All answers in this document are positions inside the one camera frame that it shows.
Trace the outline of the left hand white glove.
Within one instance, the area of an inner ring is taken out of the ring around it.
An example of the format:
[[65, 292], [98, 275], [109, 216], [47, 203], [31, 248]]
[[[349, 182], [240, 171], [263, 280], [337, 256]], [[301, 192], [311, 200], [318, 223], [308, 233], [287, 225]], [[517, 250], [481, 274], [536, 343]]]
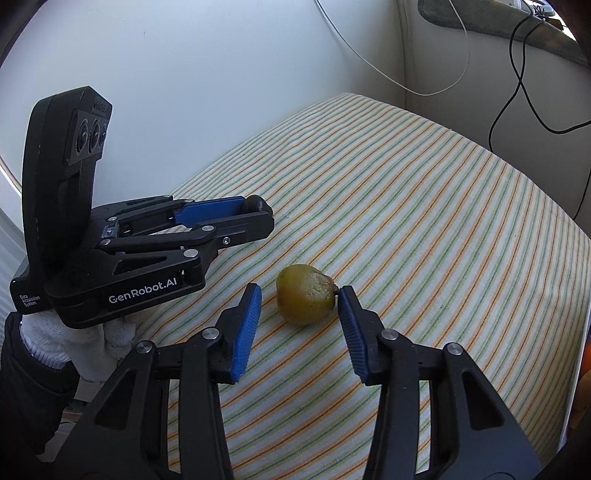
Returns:
[[60, 370], [72, 363], [82, 379], [104, 382], [131, 349], [136, 325], [123, 318], [73, 329], [48, 310], [25, 315], [19, 331], [29, 354], [44, 366]]

